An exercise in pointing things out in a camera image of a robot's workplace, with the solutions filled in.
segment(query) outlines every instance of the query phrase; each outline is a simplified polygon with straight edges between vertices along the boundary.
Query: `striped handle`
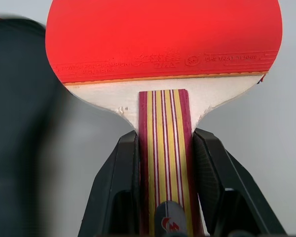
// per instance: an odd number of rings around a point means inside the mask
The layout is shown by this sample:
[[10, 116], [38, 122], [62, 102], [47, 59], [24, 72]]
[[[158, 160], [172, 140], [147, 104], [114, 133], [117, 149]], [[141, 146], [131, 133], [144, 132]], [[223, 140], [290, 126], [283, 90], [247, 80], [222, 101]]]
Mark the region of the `striped handle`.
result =
[[154, 214], [165, 201], [174, 201], [183, 208], [188, 236], [199, 234], [202, 226], [193, 184], [191, 120], [186, 90], [140, 92], [139, 140], [142, 234], [155, 234], [158, 227]]

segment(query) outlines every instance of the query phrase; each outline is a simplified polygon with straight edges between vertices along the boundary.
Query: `table tennis paddle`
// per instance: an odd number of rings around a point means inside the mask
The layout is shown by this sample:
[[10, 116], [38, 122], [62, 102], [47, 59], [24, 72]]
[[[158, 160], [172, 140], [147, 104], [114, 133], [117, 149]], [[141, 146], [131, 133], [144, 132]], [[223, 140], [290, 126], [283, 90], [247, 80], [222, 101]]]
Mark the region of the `table tennis paddle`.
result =
[[202, 232], [192, 132], [263, 79], [281, 39], [277, 0], [53, 1], [46, 51], [58, 79], [138, 133], [142, 234]]

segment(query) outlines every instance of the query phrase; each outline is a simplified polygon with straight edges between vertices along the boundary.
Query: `blurred black object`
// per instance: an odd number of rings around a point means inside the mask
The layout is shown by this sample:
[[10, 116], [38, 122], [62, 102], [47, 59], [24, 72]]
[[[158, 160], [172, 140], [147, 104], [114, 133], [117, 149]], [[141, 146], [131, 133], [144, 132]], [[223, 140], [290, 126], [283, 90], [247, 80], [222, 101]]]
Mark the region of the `blurred black object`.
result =
[[58, 84], [44, 27], [0, 20], [0, 237], [42, 234], [37, 150]]
[[[79, 237], [139, 234], [138, 145], [134, 131], [122, 136], [100, 169]], [[193, 151], [194, 180], [209, 234], [218, 237], [286, 235], [252, 176], [217, 137], [196, 129]]]

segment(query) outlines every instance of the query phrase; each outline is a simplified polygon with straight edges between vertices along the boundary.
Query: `white wall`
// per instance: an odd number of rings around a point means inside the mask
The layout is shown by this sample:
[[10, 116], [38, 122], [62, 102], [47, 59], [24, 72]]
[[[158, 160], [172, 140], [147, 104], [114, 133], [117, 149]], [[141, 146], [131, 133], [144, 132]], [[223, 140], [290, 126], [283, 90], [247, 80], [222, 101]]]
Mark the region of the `white wall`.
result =
[[[0, 0], [0, 13], [45, 23], [51, 0]], [[262, 84], [210, 114], [199, 127], [218, 136], [253, 175], [289, 234], [296, 234], [296, 0], [280, 0], [284, 38]], [[93, 179], [131, 126], [65, 96], [41, 152], [43, 211], [53, 237], [76, 236]]]

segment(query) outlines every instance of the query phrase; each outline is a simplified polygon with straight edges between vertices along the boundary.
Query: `red rubber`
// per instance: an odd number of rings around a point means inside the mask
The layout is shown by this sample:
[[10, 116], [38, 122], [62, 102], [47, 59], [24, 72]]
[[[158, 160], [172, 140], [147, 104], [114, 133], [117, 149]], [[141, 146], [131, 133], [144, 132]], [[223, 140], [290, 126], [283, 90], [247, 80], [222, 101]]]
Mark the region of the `red rubber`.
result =
[[54, 0], [49, 62], [62, 83], [267, 72], [278, 0]]

